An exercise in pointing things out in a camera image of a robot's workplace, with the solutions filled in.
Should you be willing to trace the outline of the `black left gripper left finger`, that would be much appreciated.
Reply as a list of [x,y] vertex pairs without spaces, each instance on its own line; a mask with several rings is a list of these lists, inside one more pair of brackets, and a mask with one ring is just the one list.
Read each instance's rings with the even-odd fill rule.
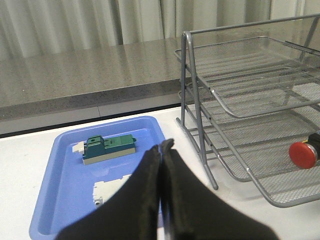
[[147,150],[124,185],[92,213],[61,230],[58,240],[155,240],[161,154]]

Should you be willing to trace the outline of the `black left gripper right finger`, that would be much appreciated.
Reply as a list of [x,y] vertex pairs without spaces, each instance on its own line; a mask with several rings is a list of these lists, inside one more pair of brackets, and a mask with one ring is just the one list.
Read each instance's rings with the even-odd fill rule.
[[267,225],[225,203],[190,170],[174,140],[161,143],[161,208],[167,240],[276,240]]

